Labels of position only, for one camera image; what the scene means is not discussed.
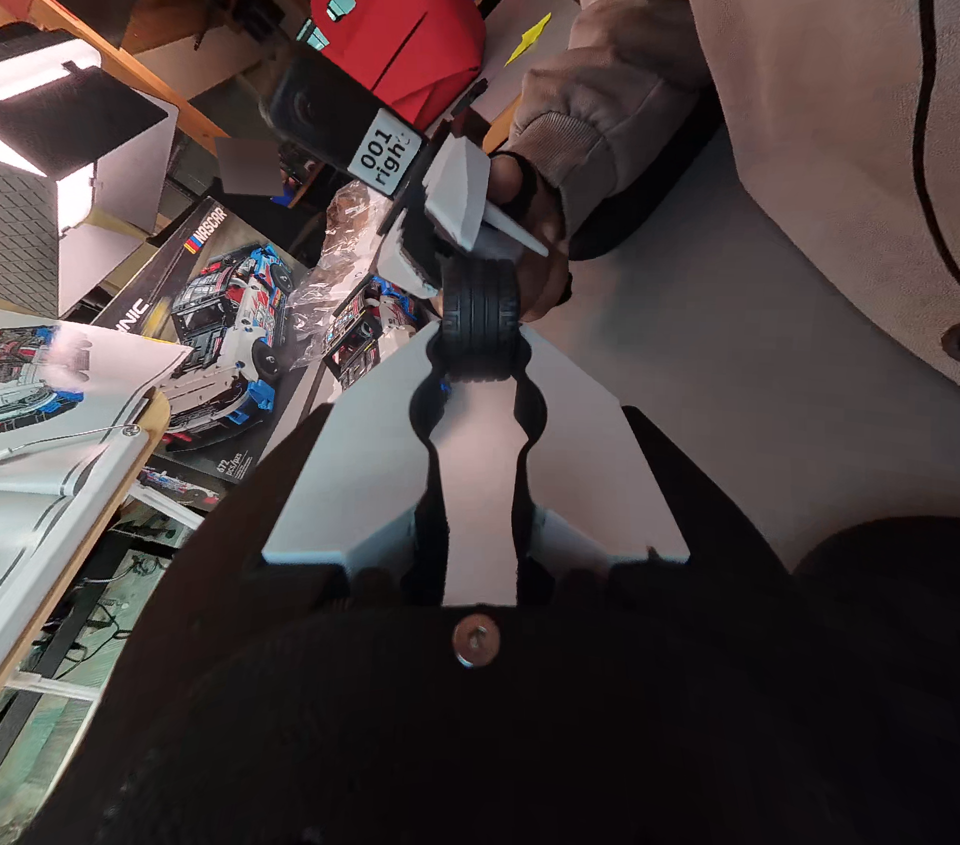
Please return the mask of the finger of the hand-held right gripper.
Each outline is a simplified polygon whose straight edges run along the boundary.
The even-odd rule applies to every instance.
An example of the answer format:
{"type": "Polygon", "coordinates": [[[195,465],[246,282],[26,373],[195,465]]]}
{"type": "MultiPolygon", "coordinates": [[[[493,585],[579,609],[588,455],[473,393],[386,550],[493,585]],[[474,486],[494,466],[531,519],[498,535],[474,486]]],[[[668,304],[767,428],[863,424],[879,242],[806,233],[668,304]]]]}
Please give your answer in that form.
{"type": "Polygon", "coordinates": [[[391,228],[383,237],[375,262],[376,275],[396,289],[419,300],[433,300],[441,290],[402,249],[402,229],[391,228]]]}
{"type": "Polygon", "coordinates": [[[491,157],[469,138],[448,135],[423,180],[424,210],[444,246],[465,255],[491,255],[493,231],[484,224],[491,157]]]}

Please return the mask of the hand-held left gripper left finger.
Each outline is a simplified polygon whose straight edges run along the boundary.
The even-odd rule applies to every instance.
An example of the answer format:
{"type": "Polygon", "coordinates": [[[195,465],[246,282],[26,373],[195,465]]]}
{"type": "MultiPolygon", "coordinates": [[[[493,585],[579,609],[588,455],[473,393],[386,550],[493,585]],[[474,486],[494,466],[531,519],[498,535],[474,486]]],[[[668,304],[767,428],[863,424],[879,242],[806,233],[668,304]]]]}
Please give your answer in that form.
{"type": "Polygon", "coordinates": [[[334,402],[278,515],[269,565],[446,571],[450,527],[431,440],[443,418],[441,326],[427,325],[334,402]]]}

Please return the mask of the toy brick race car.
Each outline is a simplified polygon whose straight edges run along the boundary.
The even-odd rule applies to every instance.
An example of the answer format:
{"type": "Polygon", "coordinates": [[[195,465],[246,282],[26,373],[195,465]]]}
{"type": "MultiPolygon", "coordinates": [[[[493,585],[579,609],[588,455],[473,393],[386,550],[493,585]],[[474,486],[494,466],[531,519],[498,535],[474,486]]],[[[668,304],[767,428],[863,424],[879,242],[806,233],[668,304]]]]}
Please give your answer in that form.
{"type": "Polygon", "coordinates": [[[334,388],[347,391],[425,323],[418,299],[379,275],[368,275],[322,336],[320,360],[334,388]]]}

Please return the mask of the black rubber toy tyre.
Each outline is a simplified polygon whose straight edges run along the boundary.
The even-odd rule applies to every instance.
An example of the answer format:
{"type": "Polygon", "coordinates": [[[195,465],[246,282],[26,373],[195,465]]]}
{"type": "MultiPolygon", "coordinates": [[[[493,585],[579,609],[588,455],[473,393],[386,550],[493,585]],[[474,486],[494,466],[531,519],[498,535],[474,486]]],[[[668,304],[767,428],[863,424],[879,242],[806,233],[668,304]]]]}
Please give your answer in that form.
{"type": "Polygon", "coordinates": [[[512,375],[520,338],[520,293],[506,259],[450,257],[442,266],[440,357],[454,383],[512,375]]]}

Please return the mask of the person's right forearm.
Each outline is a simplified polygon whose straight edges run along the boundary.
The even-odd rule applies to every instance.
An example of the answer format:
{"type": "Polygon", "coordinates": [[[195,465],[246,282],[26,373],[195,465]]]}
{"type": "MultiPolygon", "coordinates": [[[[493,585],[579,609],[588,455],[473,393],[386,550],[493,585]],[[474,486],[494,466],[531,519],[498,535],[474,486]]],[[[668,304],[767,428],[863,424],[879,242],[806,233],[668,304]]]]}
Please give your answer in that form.
{"type": "Polygon", "coordinates": [[[689,0],[580,1],[507,142],[558,191],[570,235],[654,162],[712,82],[689,0]]]}

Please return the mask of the person's right hand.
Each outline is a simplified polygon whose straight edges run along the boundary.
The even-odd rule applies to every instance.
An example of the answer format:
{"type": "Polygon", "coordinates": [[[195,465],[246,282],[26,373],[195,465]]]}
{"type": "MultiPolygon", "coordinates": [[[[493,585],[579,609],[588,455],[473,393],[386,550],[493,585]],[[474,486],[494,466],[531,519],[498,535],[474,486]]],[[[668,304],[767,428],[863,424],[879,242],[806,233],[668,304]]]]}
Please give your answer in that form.
{"type": "Polygon", "coordinates": [[[490,160],[487,199],[548,250],[524,251],[516,265],[521,319],[539,320],[569,290],[570,235],[560,194],[525,158],[508,153],[490,160]]]}

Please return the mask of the clear plastic bag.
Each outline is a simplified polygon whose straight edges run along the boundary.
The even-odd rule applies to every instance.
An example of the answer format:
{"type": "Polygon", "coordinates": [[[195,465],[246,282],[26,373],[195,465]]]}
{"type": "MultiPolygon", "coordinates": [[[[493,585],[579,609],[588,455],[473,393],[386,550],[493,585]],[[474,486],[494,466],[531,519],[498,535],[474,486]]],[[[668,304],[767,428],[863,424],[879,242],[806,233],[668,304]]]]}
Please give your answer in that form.
{"type": "Polygon", "coordinates": [[[320,360],[322,339],[337,310],[375,266],[381,242],[378,228],[392,206],[389,198],[360,180],[334,194],[319,259],[288,303],[294,367],[320,360]]]}

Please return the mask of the red large board shape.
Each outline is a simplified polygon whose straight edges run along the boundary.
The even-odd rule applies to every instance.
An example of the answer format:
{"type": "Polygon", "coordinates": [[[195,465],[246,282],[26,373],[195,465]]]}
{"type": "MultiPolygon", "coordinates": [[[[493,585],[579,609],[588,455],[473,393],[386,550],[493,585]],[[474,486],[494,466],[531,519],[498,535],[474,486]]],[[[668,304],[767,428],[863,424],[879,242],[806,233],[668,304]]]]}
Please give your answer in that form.
{"type": "Polygon", "coordinates": [[[310,0],[321,53],[420,131],[474,82],[486,25],[474,0],[310,0]]]}

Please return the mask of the background grey table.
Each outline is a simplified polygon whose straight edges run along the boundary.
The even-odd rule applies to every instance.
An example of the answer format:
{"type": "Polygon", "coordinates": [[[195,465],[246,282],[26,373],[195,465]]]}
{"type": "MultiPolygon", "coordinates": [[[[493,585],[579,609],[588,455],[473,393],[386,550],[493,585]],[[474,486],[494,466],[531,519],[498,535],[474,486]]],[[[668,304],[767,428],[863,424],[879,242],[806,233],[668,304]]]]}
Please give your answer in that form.
{"type": "Polygon", "coordinates": [[[548,71],[564,56],[580,13],[581,7],[575,0],[501,0],[485,19],[486,41],[479,71],[442,116],[450,117],[450,109],[460,96],[476,80],[486,78],[487,91],[471,107],[486,122],[493,123],[518,98],[531,92],[538,73],[548,71]],[[547,13],[552,13],[552,18],[537,43],[505,66],[523,32],[547,13]]]}

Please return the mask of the yellow paper scrap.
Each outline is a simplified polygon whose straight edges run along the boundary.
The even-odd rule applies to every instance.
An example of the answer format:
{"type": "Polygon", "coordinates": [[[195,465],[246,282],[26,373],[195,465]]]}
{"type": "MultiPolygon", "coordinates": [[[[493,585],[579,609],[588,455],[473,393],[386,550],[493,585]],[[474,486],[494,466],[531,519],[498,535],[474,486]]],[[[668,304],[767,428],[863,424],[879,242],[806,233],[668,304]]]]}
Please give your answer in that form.
{"type": "Polygon", "coordinates": [[[534,47],[546,31],[551,22],[552,12],[547,12],[537,23],[523,32],[519,43],[512,49],[510,57],[505,61],[505,67],[520,59],[527,51],[534,47]]]}

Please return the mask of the black toy set box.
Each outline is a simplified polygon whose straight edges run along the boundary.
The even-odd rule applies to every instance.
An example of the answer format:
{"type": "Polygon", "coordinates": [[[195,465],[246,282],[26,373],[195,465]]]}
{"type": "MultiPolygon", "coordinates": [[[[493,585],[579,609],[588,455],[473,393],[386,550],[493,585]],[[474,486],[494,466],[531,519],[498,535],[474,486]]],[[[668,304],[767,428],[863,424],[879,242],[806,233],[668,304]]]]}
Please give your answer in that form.
{"type": "Polygon", "coordinates": [[[293,305],[308,268],[229,199],[202,199],[94,322],[186,349],[157,383],[171,414],[144,479],[200,508],[294,430],[311,383],[293,305]]]}

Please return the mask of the white softbox studio light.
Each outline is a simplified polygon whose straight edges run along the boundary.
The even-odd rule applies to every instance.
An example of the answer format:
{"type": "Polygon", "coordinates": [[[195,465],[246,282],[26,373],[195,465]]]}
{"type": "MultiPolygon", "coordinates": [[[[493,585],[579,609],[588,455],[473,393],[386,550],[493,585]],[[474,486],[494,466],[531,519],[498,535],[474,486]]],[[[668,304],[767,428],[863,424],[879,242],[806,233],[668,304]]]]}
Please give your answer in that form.
{"type": "Polygon", "coordinates": [[[21,22],[2,27],[1,99],[2,309],[61,317],[153,233],[179,111],[21,22]]]}

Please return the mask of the instruction booklet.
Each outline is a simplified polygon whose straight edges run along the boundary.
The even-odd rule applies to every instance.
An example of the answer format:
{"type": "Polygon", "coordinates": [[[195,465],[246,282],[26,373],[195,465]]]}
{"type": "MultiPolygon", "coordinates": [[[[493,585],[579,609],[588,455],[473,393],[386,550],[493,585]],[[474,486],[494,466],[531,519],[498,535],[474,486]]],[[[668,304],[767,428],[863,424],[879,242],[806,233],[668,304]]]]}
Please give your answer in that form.
{"type": "Polygon", "coordinates": [[[91,324],[3,311],[2,500],[12,532],[38,524],[49,496],[74,496],[123,431],[135,432],[148,394],[172,376],[186,348],[91,324]]]}

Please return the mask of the person in beige hoodie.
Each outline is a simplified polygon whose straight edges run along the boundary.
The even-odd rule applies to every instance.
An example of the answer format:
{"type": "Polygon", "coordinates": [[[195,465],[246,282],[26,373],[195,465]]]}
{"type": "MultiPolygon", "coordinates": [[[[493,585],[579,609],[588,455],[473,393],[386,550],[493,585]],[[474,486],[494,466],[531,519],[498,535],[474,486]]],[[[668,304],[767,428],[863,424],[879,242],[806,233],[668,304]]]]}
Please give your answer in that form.
{"type": "MultiPolygon", "coordinates": [[[[870,321],[958,383],[959,292],[911,176],[917,0],[688,0],[740,181],[870,321]]],[[[935,0],[926,174],[958,261],[959,0],[935,0]]]]}

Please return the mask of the black wired earphone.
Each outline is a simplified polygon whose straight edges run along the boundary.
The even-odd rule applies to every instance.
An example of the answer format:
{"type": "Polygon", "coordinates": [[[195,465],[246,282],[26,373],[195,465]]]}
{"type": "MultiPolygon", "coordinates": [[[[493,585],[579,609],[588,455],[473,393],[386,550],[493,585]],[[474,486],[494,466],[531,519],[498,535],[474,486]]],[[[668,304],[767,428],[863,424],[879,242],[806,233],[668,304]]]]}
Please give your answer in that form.
{"type": "Polygon", "coordinates": [[[910,163],[915,197],[920,208],[923,224],[945,274],[959,286],[959,265],[944,234],[930,195],[927,174],[927,147],[930,110],[937,83],[938,39],[935,0],[917,0],[918,39],[920,47],[920,76],[915,104],[913,131],[911,134],[910,163]]]}

